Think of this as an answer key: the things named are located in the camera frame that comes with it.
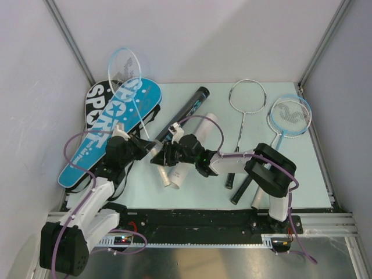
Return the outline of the white shuttlecock tube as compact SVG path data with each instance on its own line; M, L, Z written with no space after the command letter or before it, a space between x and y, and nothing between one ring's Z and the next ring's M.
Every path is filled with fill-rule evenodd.
M186 160L185 163L176 164L170 171L169 180L172 188L181 187L192 165L203 176L211 174L209 157L213 155L202 146L214 126L210 119L217 122L218 118L213 113L207 113L193 134L186 134L179 140L178 144L185 148Z

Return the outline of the black shuttlecock tube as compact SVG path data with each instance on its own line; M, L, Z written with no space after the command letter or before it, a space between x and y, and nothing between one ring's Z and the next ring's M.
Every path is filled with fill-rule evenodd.
M193 115L201 106L201 104L210 95L209 90L206 87L199 87L193 96L185 103L185 105L176 113L176 115L165 125L163 130L156 136L155 140L163 142L166 139L170 139L170 131L168 127L175 122Z

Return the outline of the blue racket white grip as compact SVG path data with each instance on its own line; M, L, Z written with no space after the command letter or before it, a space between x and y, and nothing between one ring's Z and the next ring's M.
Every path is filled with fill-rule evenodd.
M121 47L114 51L109 59L108 80L113 96L124 102L133 103L142 128L148 140L150 140L142 116L145 116L145 113L140 112L135 99L143 83L141 66L137 56L132 50Z
M278 98L267 115L267 124L277 134L270 145L278 151L284 138L304 134L312 122L309 103L297 95L287 94Z

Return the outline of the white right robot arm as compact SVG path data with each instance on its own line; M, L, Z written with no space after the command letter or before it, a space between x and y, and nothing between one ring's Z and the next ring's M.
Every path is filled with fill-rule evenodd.
M178 142L165 143L151 163L169 167L192 164L204 177L245 173L269 195L270 229L282 233L289 227L290 192L299 187L296 165L270 145L259 143L250 151L220 153L204 148L196 136L188 134Z

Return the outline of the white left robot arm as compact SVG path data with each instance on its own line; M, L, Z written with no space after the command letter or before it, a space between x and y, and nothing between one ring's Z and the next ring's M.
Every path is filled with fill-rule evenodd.
M41 230L39 264L44 269L79 276L85 269L95 245L111 230L124 231L127 215L103 205L113 196L135 160L141 160L155 142L132 134L108 139L101 164L91 173L91 183L78 201L59 221L46 222Z

